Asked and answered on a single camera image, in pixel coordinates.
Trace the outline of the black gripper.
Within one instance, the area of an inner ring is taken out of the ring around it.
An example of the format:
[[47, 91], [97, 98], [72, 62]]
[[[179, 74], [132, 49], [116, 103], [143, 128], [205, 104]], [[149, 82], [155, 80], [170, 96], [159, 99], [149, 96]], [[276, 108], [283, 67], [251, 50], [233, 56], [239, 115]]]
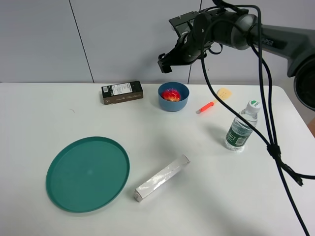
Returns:
[[210, 22], [197, 23], [193, 26], [189, 22], [181, 24], [171, 23], [173, 30], [178, 35], [175, 47], [167, 54], [158, 56], [158, 65], [162, 73], [172, 72], [171, 66], [182, 66], [194, 63], [214, 43], [210, 34], [206, 34], [206, 29]]

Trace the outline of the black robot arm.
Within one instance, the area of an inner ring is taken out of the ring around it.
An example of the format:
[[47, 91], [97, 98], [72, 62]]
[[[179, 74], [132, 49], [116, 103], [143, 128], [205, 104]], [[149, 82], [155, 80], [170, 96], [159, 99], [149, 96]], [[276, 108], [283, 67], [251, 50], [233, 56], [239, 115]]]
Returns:
[[[210, 23], [217, 21], [213, 31], [204, 40]], [[248, 10], [231, 12], [208, 8], [189, 12], [170, 19], [178, 40], [167, 54], [158, 57], [162, 73], [170, 73], [172, 66], [190, 65], [200, 59], [213, 43], [237, 50], [261, 46], [264, 51], [287, 59], [287, 76], [294, 78], [294, 91], [307, 108], [315, 108], [315, 32], [280, 26], [259, 25], [258, 17]]]

